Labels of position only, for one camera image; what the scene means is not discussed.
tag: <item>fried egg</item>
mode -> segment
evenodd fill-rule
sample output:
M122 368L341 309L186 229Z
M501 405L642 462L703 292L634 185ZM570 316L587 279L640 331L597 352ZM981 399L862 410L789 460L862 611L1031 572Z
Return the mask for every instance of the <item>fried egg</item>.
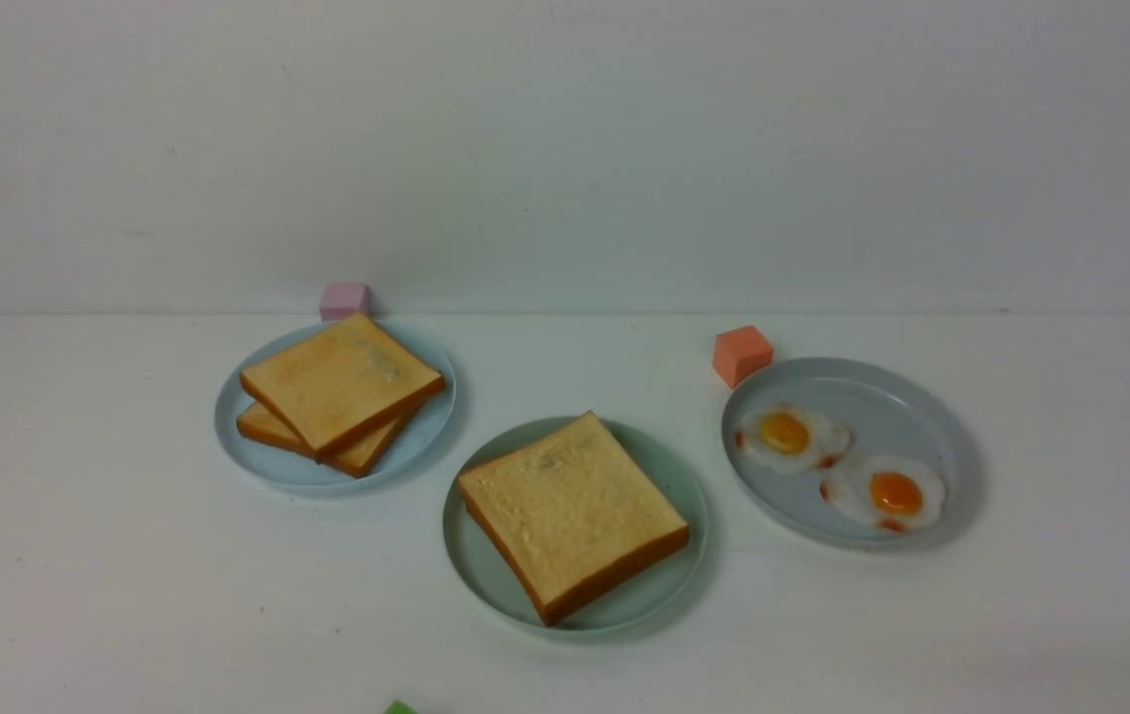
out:
M853 453L828 471L819 496L855 523L904 533L939 520L948 487L920 461Z
M800 474L835 464L851 444L851 429L832 417L782 402L746 415L736 444L756 464L779 474Z

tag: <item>bread slice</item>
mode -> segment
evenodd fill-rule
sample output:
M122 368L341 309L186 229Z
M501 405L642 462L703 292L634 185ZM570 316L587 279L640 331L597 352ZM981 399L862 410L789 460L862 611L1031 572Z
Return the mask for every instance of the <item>bread slice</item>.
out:
M364 313L244 367L243 390L325 461L428 397L445 377Z
M397 442L398 435L418 412L419 410L412 410L409 415L401 415L392 421L388 421L386 425L380 426L373 433L366 434L360 442L330 458L328 467L344 471L355 479L368 474L371 469L374 469L375 464L379 463L379 459L383 458L388 447ZM288 429L287 425L284 425L282 420L275 417L273 412L269 411L260 401L253 401L246 411L238 415L237 424L238 434L242 434L244 438L263 443L266 446L273 446L273 449L298 453L301 456L313 458L313 452L305 447L301 437Z
M687 546L687 521L591 411L458 485L546 625Z

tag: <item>toy block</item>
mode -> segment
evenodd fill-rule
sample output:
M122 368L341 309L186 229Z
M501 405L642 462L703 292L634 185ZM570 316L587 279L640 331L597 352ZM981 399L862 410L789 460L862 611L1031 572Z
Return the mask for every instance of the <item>toy block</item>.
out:
M754 325L714 338L714 371L729 388L772 363L772 343Z
M359 281L331 281L322 290L322 321L341 321L351 313L370 315L370 288Z

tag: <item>round plate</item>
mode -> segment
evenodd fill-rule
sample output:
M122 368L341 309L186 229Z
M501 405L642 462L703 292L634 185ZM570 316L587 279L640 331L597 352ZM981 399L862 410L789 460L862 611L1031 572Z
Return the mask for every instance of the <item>round plate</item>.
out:
M568 425L574 418L576 417L539 419L498 434L473 453L459 472L463 473L471 467L529 446L545 435L555 433L560 426ZM463 497L459 495L457 480L451 484L451 493L445 498L442 515L445 548L459 576L476 597L481 598L497 613L544 636L593 637L651 618L688 584L705 552L710 519L706 515L705 496L692 469L675 456L672 451L632 426L610 420L605 420L605 426L608 426L618 443L636 460L643 473L664 494L679 515L684 516L690 534L687 548L627 580L621 586L570 615L555 627L547 628L542 625L532 602L524 594L524 589L520 587L519 580L511 572L511 566L486 538L481 525L468 514Z
M777 476L754 464L736 446L737 429L747 412L779 402L799 403L850 426L850 451L895 453L933 467L948 482L942 516L910 533L855 523L819 496L823 471ZM979 491L979 459L957 418L919 385L863 362L810 357L755 372L728 399L722 437L728 460L760 507L831 546L883 550L946 540L964 525L972 494Z
M451 365L450 357L445 356L441 347L437 347L427 336L418 330L407 329L407 326L394 324L391 321L377 321L379 325L393 336L397 342L405 345L416 357L427 363L433 369L437 369L445 375L445 390L442 393L428 399L424 403L423 410L410 420L393 442L383 458L379 459L374 470L360 479L350 478L348 474L339 473L330 467L315 464L311 459L298 456L296 453L264 446L263 443L251 442L238 434L238 428L234 420L243 410L254 402L251 394L243 392L242 384L238 383L238 372L252 365L252 363L263 360L270 354L290 347L302 339L316 333L319 330L328 329L330 322L310 325L306 329L298 329L292 333L272 340L269 345L257 349L245 360L234 367L229 378L225 380L224 388L220 388L220 397L216 398L216 438L220 439L220 446L225 453L237 462L240 467L251 471L252 474L260 476L266 484L279 488L282 491L298 494L298 496L328 497L345 496L348 493L362 491L373 487L375 484L385 482L393 476L406 473L414 465L428 446L436 439L437 435L450 421L454 411L455 381L454 365Z

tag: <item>egg yolk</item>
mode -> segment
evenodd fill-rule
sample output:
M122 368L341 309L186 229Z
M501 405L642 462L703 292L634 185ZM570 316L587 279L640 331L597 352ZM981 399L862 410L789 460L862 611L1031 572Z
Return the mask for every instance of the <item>egg yolk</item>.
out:
M918 515L922 511L922 489L909 476L895 471L873 474L869 482L869 496L873 505L884 514Z
M763 420L759 425L759 437L773 451L792 455L802 453L810 442L810 434L807 427L790 415L773 415Z

